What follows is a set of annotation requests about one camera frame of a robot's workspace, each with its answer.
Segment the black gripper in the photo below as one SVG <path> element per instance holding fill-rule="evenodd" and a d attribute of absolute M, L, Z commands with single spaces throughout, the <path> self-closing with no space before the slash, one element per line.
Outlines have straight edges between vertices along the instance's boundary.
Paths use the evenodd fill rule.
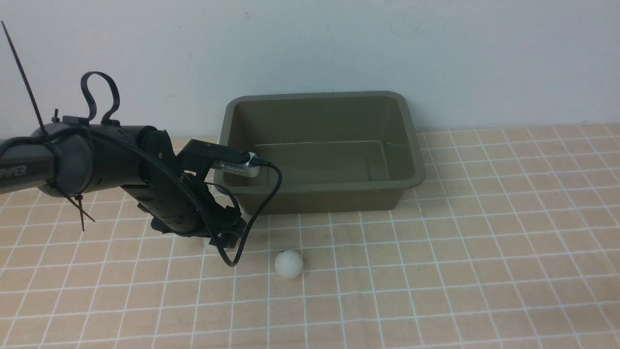
<path fill-rule="evenodd" d="M 152 229 L 182 237 L 217 236 L 223 247 L 234 248 L 247 226 L 239 204 L 221 206 L 205 179 L 183 170 L 167 132 L 145 132 L 137 148 L 157 159 L 158 166 L 142 159 L 138 166 L 141 184 L 124 185 L 123 190 L 153 217 Z"/>

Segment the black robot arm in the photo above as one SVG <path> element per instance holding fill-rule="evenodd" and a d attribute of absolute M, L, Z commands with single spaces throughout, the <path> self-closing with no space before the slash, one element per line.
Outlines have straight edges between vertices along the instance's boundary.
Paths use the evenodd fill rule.
<path fill-rule="evenodd" d="M 250 161 L 248 152 L 195 139 L 175 153 L 168 133 L 151 126 L 47 124 L 1 141 L 1 192 L 38 188 L 79 208 L 86 193 L 121 188 L 153 230 L 234 248 L 248 223 L 235 199 L 227 207 L 215 201 L 206 177 Z"/>

